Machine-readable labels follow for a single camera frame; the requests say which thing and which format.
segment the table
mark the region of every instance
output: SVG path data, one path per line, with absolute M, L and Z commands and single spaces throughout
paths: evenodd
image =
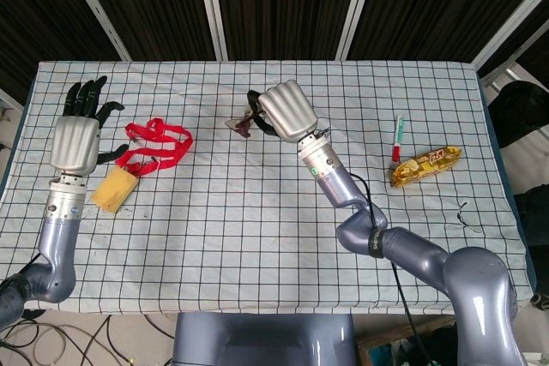
M 289 79 L 310 98 L 319 128 L 348 169 L 370 182 L 392 225 L 444 249 L 480 246 L 510 268 L 519 301 L 531 289 L 525 248 L 504 195 L 474 67 L 446 62 L 41 63 L 0 207 L 0 277 L 35 253 L 54 176 L 53 127 L 70 85 L 108 76 L 101 101 L 125 110 L 103 128 L 100 150 L 127 142 L 124 126 L 152 117 L 182 124 L 195 144 L 181 164 L 141 179 L 116 215 L 89 196 L 69 299 L 28 307 L 80 312 L 221 310 L 253 313 L 402 313 L 390 264 L 354 255 L 335 238 L 351 210 L 334 210 L 296 147 L 256 127 L 244 139 L 224 122 L 245 94 Z M 406 119 L 401 156 L 462 147 L 452 171 L 390 187 L 395 114 Z M 400 271 L 414 313 L 451 313 L 448 299 Z

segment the silver cylindrical joint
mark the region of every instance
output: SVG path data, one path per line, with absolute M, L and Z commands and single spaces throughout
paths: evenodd
M 81 219 L 86 185 L 83 177 L 62 175 L 50 183 L 50 195 L 44 217 L 51 219 Z
M 299 142 L 299 157 L 315 180 L 322 179 L 342 166 L 334 149 L 324 136 L 308 135 Z

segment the red strap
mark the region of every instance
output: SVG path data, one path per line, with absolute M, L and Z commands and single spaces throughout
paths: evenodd
M 171 136 L 165 135 L 165 132 L 171 132 L 185 135 L 184 141 L 178 141 Z M 126 135 L 130 139 L 142 137 L 145 141 L 156 141 L 160 143 L 173 143 L 173 149 L 152 149 L 150 147 L 141 147 L 135 150 L 129 150 L 117 160 L 117 165 L 126 168 L 126 171 L 134 176 L 143 176 L 153 171 L 167 169 L 179 163 L 179 160 L 187 153 L 192 145 L 192 135 L 189 131 L 181 126 L 172 126 L 165 124 L 162 119 L 154 118 L 147 122 L 147 126 L 143 127 L 139 124 L 130 123 L 126 126 Z M 154 160 L 148 163 L 129 163 L 134 154 L 146 154 L 155 158 L 168 158 L 161 161 Z

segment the grid tablecloth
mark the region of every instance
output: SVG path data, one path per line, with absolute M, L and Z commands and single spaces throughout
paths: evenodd
M 108 76 L 100 149 L 128 141 L 124 126 L 161 117 L 196 141 L 180 165 L 143 177 L 116 215 L 89 201 L 112 165 L 99 165 L 76 245 L 77 284 L 59 307 L 81 312 L 390 312 L 402 306 L 389 262 L 354 255 L 335 237 L 352 212 L 334 210 L 298 160 L 296 146 L 259 129 L 244 139 L 249 89 L 295 79 L 331 128 L 334 150 L 370 182 L 391 225 L 444 249 L 480 246 L 510 268 L 519 301 L 531 294 L 525 249 L 486 131 L 474 67 L 446 62 L 42 63 L 0 207 L 0 277 L 28 262 L 39 239 L 53 127 L 70 85 Z M 395 115 L 401 157 L 456 145 L 452 171 L 390 187 Z M 413 312 L 451 312 L 448 298 L 401 271 Z

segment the robotic hand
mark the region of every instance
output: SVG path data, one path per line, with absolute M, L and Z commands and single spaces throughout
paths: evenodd
M 82 87 L 76 83 L 67 94 L 51 149 L 51 165 L 60 176 L 50 182 L 39 254 L 0 285 L 0 327 L 21 317 L 26 301 L 59 303 L 75 288 L 74 255 L 86 197 L 85 176 L 97 164 L 114 160 L 128 150 L 128 145 L 122 145 L 114 152 L 98 154 L 105 120 L 113 110 L 124 108 L 118 102 L 107 102 L 96 113 L 105 83 L 106 76 Z
M 383 212 L 360 192 L 325 136 L 314 133 L 317 115 L 295 81 L 269 89 L 259 102 L 279 137 L 298 143 L 299 157 L 332 205 L 358 208 L 337 228 L 340 243 L 357 254 L 386 257 L 449 297 L 461 366 L 526 366 L 511 329 L 515 291 L 501 259 L 481 248 L 450 254 L 404 228 L 388 228 Z

